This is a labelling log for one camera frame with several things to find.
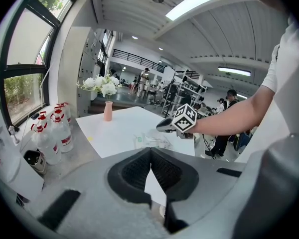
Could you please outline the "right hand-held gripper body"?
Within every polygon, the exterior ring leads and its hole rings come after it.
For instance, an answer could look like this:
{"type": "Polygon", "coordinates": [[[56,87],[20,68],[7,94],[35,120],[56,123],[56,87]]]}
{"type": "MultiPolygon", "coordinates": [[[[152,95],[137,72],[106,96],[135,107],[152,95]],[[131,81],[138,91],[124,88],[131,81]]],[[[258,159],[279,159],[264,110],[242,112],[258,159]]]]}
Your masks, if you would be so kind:
{"type": "Polygon", "coordinates": [[[197,112],[189,104],[184,104],[176,110],[171,125],[176,130],[176,135],[183,139],[192,137],[187,131],[196,125],[197,112]]]}

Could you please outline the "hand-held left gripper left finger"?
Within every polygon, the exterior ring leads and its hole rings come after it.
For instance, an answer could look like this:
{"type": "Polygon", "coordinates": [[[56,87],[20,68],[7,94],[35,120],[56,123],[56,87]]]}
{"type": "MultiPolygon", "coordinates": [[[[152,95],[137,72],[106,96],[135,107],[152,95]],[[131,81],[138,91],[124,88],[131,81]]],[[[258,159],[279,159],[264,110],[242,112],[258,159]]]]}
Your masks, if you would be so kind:
{"type": "Polygon", "coordinates": [[[27,209],[52,231],[150,231],[150,162],[150,148],[88,162],[46,186],[27,209]]]}

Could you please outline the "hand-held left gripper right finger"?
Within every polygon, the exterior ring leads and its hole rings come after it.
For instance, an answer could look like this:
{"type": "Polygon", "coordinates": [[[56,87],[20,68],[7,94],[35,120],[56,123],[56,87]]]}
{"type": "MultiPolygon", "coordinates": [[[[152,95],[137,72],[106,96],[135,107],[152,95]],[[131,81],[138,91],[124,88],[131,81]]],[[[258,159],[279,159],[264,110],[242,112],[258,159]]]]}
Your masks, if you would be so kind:
{"type": "Polygon", "coordinates": [[[176,233],[203,218],[233,188],[245,164],[151,148],[151,170],[166,195],[164,226],[176,233]]]}

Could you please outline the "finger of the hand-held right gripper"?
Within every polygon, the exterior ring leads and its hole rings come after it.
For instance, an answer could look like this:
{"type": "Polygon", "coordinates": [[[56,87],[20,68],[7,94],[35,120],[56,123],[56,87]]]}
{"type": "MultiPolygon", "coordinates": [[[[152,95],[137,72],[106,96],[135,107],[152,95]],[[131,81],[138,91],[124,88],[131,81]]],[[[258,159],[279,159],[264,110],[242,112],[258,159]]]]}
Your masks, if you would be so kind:
{"type": "Polygon", "coordinates": [[[170,133],[176,131],[176,128],[172,125],[172,118],[165,118],[157,124],[156,130],[159,132],[170,133]]]}

